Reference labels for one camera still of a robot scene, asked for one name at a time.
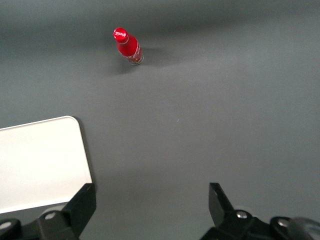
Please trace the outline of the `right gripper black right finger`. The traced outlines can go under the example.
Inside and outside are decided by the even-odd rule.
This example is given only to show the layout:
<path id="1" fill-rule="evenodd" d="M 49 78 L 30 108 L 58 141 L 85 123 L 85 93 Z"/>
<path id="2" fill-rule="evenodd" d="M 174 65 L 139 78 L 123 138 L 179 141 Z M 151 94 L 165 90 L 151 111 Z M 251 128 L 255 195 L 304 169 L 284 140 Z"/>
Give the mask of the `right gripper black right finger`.
<path id="1" fill-rule="evenodd" d="M 208 208 L 213 220 L 202 240 L 297 240 L 289 217 L 275 216 L 266 223 L 246 210 L 235 209 L 221 185 L 209 184 Z"/>

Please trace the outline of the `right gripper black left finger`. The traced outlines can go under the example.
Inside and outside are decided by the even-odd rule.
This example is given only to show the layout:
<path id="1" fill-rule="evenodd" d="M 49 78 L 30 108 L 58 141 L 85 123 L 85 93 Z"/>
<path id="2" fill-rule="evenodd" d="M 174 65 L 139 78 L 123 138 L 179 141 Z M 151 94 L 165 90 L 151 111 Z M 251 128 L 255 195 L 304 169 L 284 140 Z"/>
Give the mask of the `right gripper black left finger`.
<path id="1" fill-rule="evenodd" d="M 86 183 L 61 210 L 49 210 L 22 225 L 17 218 L 0 220 L 2 240 L 78 240 L 97 207 L 94 183 Z"/>

